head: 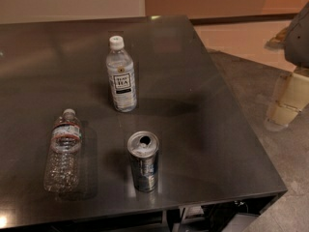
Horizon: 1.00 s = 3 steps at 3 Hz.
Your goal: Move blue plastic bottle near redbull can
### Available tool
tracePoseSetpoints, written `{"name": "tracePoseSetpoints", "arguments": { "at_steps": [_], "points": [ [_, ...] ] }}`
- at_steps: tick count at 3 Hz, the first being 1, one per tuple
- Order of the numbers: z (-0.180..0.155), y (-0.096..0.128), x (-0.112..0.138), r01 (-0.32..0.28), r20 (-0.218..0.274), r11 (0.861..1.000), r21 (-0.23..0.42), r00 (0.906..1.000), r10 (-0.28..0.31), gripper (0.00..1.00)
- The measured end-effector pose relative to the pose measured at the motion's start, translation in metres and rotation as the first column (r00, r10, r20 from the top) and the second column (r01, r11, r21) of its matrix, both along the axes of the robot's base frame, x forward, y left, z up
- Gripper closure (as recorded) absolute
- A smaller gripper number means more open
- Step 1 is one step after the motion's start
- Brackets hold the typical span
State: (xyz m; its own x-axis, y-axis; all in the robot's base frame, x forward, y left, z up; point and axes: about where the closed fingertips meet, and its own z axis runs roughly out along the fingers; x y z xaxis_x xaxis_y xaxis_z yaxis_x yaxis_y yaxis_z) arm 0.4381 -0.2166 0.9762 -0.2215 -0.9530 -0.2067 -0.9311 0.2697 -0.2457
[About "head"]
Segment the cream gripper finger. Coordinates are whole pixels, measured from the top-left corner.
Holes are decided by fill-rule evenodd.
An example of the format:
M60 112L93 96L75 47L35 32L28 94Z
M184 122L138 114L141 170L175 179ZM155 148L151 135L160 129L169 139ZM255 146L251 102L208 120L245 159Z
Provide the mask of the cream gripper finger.
M267 110L265 126L269 131L285 129L309 104L309 69L296 67L280 74Z

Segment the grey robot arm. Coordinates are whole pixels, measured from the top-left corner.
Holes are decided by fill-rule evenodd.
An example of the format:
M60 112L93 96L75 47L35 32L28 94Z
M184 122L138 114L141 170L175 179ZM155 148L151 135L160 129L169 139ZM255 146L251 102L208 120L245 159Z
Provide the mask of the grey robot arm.
M309 104L309 2L269 44L282 46L285 60L295 66L279 75L265 120L269 131L281 131Z

